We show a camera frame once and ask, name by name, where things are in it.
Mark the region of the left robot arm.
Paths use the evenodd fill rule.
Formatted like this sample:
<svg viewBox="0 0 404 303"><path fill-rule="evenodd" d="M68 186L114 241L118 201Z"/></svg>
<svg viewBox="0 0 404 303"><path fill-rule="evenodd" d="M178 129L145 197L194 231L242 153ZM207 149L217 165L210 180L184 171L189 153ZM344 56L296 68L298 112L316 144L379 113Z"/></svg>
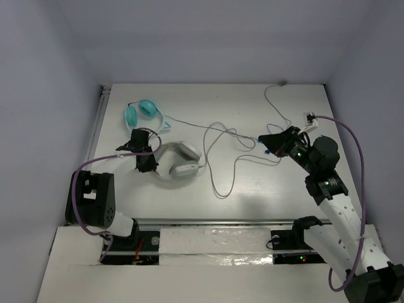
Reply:
<svg viewBox="0 0 404 303"><path fill-rule="evenodd" d="M148 128L131 131L129 141L115 153L89 160L73 173L66 203L65 219L69 224L79 225L87 234L110 239L118 236L126 249L140 243L140 233L133 229L131 218L117 217L115 177L113 173L93 173L86 168L94 163L117 158L134 158L135 169L141 173L157 169L157 153L162 150L160 135Z"/></svg>

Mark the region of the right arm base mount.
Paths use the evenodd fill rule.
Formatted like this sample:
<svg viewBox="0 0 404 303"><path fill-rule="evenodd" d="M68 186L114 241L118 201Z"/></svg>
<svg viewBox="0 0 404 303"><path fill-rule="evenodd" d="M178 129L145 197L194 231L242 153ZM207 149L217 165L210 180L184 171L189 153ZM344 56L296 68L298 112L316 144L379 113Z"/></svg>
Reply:
<svg viewBox="0 0 404 303"><path fill-rule="evenodd" d="M266 248L274 252L275 264L319 264L324 259L304 242L304 231L323 223L315 216L294 220L288 230L271 231L271 239Z"/></svg>

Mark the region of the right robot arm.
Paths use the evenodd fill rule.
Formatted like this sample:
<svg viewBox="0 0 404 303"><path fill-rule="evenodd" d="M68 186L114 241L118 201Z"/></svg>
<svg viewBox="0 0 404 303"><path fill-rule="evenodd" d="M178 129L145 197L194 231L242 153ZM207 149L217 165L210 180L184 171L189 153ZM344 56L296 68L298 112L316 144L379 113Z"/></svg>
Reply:
<svg viewBox="0 0 404 303"><path fill-rule="evenodd" d="M278 158L290 157L308 175L306 189L330 220L333 237L315 216L296 219L290 240L314 249L343 282L339 288L349 302L396 302L403 292L403 265L393 262L373 239L365 236L365 220L358 215L348 189L335 167L338 144L320 136L313 143L307 133L291 126L278 134L259 136L259 142Z"/></svg>

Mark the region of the white over-ear headphones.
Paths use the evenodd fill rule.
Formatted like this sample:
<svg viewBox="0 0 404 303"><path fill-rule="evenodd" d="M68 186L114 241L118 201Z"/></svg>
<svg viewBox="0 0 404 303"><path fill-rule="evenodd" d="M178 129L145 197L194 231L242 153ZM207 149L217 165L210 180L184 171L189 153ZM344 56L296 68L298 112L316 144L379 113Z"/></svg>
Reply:
<svg viewBox="0 0 404 303"><path fill-rule="evenodd" d="M167 152L174 152L180 160L174 162L164 174L155 169L154 176L160 180L173 181L187 181L197 176L202 153L194 145L187 141L170 141L163 144L153 154L157 165Z"/></svg>

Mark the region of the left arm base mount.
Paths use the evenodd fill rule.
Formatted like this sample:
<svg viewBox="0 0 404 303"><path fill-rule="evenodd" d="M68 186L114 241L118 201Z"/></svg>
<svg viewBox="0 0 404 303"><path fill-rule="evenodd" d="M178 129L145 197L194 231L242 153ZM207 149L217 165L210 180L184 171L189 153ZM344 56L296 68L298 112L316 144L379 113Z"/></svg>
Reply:
<svg viewBox="0 0 404 303"><path fill-rule="evenodd" d="M159 230L141 230L133 219L133 228L128 237L114 236L108 251L104 244L101 260L105 265L159 265Z"/></svg>

